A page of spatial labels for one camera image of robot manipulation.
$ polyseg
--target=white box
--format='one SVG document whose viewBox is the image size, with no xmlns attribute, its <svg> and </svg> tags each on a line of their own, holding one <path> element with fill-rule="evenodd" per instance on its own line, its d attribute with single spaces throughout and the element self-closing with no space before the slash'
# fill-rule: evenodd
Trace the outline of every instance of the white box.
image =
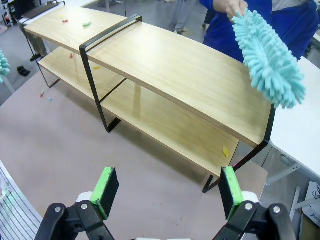
<svg viewBox="0 0 320 240">
<path fill-rule="evenodd" d="M 313 181 L 309 183 L 308 191 L 305 196 L 305 200 L 310 199 L 320 199 L 320 185 Z M 311 219 L 311 221 L 320 227 L 320 203 L 304 206 L 302 211 L 309 219 Z"/>
</svg>

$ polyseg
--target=blue object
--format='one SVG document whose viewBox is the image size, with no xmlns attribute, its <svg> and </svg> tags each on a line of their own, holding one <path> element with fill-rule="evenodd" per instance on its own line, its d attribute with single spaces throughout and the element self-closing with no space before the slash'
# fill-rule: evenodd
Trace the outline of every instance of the blue object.
<svg viewBox="0 0 320 240">
<path fill-rule="evenodd" d="M 292 109 L 302 104 L 306 88 L 301 81 L 297 58 L 282 42 L 276 31 L 257 11 L 245 10 L 244 16 L 233 17 L 235 40 L 244 57 L 243 63 L 250 69 L 251 86 L 263 92 L 277 108 Z"/>
<path fill-rule="evenodd" d="M 248 3 L 248 9 L 252 12 L 256 10 L 261 14 L 263 19 L 272 26 L 289 50 L 292 51 L 292 55 L 299 60 L 318 27 L 317 4 L 314 0 L 307 0 L 301 6 L 274 12 L 272 11 L 272 0 L 245 1 Z M 200 0 L 200 2 L 209 10 L 214 11 L 213 0 Z M 215 13 L 216 15 L 206 32 L 203 43 L 243 62 L 242 51 L 235 41 L 233 24 L 229 21 L 227 14 Z"/>
<path fill-rule="evenodd" d="M 0 48 L 0 84 L 4 82 L 4 80 L 1 78 L 1 75 L 8 76 L 8 74 L 10 73 L 9 66 L 10 65 L 8 64 L 8 60 L 7 58 L 5 58 Z"/>
</svg>

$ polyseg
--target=black metal frame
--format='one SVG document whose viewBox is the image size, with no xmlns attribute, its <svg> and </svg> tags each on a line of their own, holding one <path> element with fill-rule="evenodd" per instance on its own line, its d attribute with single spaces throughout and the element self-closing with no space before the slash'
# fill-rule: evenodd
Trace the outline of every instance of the black metal frame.
<svg viewBox="0 0 320 240">
<path fill-rule="evenodd" d="M 57 7 L 57 6 L 60 5 L 61 3 L 63 3 L 63 5 L 66 5 L 66 2 L 65 2 L 65 1 L 52 1 L 52 3 L 53 3 L 53 2 L 56 2 L 56 3 L 57 3 L 55 7 Z M 22 26 L 23 26 L 23 31 L 24 31 L 24 32 L 23 32 L 23 35 L 25 36 L 25 39 L 26 39 L 26 41 L 27 41 L 27 43 L 28 43 L 28 45 L 29 45 L 29 48 L 30 48 L 30 50 L 31 50 L 31 52 L 32 52 L 32 56 L 34 56 L 35 53 L 34 53 L 32 47 L 31 47 L 31 44 L 30 44 L 29 39 L 27 38 L 26 31 L 25 31 L 25 27 L 24 27 L 24 24 L 25 24 L 27 21 L 31 20 L 31 19 L 32 19 L 32 18 L 27 19 L 26 21 L 24 21 L 24 22 L 21 23 L 21 24 L 22 24 Z M 44 79 L 44 81 L 45 81 L 45 83 L 46 83 L 46 85 L 48 86 L 49 89 L 52 88 L 54 85 L 56 85 L 56 84 L 60 81 L 60 79 L 57 79 L 54 83 L 52 83 L 51 85 L 49 85 L 48 82 L 47 82 L 47 79 L 46 79 L 44 73 L 42 72 L 42 69 L 41 69 L 41 67 L 40 67 L 40 65 L 39 65 L 39 63 L 38 63 L 38 60 L 36 59 L 35 62 L 36 62 L 37 66 L 38 66 L 38 68 L 39 68 L 39 70 L 40 70 L 40 72 L 41 72 L 41 74 L 42 74 L 42 76 L 43 76 L 43 79 Z"/>
<path fill-rule="evenodd" d="M 142 16 L 139 15 L 133 15 L 131 17 L 128 17 L 127 19 L 117 23 L 116 25 L 113 25 L 112 27 L 108 28 L 107 30 L 99 33 L 98 35 L 94 36 L 93 38 L 89 39 L 85 43 L 81 44 L 79 47 L 80 55 L 83 61 L 83 66 L 86 72 L 86 76 L 89 80 L 90 87 L 92 90 L 92 94 L 94 97 L 94 101 L 96 104 L 96 107 L 98 108 L 102 123 L 104 125 L 105 130 L 110 133 L 117 125 L 120 123 L 120 119 L 117 117 L 110 123 L 110 125 L 107 125 L 105 115 L 103 113 L 102 107 L 101 107 L 101 102 L 109 96 L 117 87 L 119 87 L 125 80 L 126 78 L 121 81 L 117 86 L 115 86 L 106 96 L 104 96 L 102 99 L 99 99 L 98 93 L 97 93 L 97 88 L 95 85 L 94 77 L 91 72 L 90 68 L 90 63 L 88 59 L 87 53 L 94 49 L 96 46 L 100 45 L 103 43 L 105 40 L 109 39 L 113 35 L 111 35 L 113 32 L 116 32 L 115 34 L 121 32 L 122 30 L 126 29 L 127 27 L 137 23 L 137 22 L 142 22 Z"/>
<path fill-rule="evenodd" d="M 268 146 L 271 138 L 272 128 L 274 125 L 275 114 L 276 114 L 276 109 L 274 104 L 272 104 L 263 141 L 255 149 L 253 149 L 247 156 L 245 156 L 244 159 L 242 159 L 241 161 L 233 165 L 234 171 L 237 171 L 239 168 L 241 168 L 243 165 L 245 165 L 247 162 L 253 159 L 258 153 L 260 153 L 266 146 Z M 214 183 L 210 185 L 213 179 L 214 179 L 214 176 L 210 175 L 208 181 L 206 182 L 202 190 L 204 194 L 218 185 L 219 179 L 217 179 Z"/>
</svg>

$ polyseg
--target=metal grille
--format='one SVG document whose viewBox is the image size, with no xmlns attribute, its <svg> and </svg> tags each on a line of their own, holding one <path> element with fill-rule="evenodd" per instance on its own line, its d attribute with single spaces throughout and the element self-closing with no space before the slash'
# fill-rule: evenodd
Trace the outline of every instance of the metal grille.
<svg viewBox="0 0 320 240">
<path fill-rule="evenodd" d="M 0 161 L 1 240 L 34 240 L 42 217 L 32 207 Z"/>
</svg>

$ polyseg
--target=person's hand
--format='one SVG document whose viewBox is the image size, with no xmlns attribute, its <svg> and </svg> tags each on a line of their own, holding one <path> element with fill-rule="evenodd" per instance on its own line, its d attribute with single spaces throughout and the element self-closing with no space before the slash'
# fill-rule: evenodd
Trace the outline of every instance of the person's hand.
<svg viewBox="0 0 320 240">
<path fill-rule="evenodd" d="M 247 7 L 248 3 L 243 0 L 213 0 L 213 9 L 216 12 L 226 13 L 231 22 L 237 12 L 243 16 Z"/>
</svg>

